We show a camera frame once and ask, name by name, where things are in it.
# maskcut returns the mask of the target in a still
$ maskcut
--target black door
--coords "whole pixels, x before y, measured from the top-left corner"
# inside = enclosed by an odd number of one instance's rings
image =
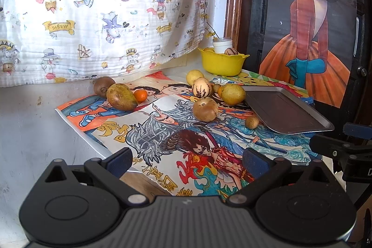
[[[247,54],[250,54],[243,68],[258,73],[263,41],[265,37],[267,0],[252,0]],[[315,102],[316,109],[335,126],[335,131],[328,132],[334,138],[344,139],[342,127],[346,122],[353,122],[368,75],[368,63],[371,56],[371,0],[357,0],[356,41],[353,53],[349,82],[341,108]]]

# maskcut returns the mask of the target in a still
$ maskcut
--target white jar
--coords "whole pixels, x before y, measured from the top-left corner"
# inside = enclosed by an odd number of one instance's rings
[[[233,47],[233,40],[230,37],[213,39],[213,49],[217,54],[223,54],[226,49]]]

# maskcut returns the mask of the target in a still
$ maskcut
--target printed fabric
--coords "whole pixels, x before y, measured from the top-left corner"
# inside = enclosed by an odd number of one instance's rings
[[[0,0],[0,86],[151,70],[194,50],[208,0]]]

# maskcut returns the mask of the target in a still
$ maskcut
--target orange dress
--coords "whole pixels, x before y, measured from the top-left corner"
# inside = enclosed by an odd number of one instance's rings
[[[307,73],[305,89],[315,100],[340,107],[350,71],[328,51],[328,20],[318,31],[318,42],[312,41],[315,28],[314,0],[295,0],[291,5],[291,33],[282,38],[260,65],[260,74],[294,84],[285,65],[292,59],[323,59],[324,73]]]

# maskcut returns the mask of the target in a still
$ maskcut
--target yellow plastic basin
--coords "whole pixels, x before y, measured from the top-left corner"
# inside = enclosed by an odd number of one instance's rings
[[[235,76],[238,75],[243,66],[244,60],[249,55],[225,55],[216,54],[213,48],[199,49],[202,54],[203,68],[215,75]]]

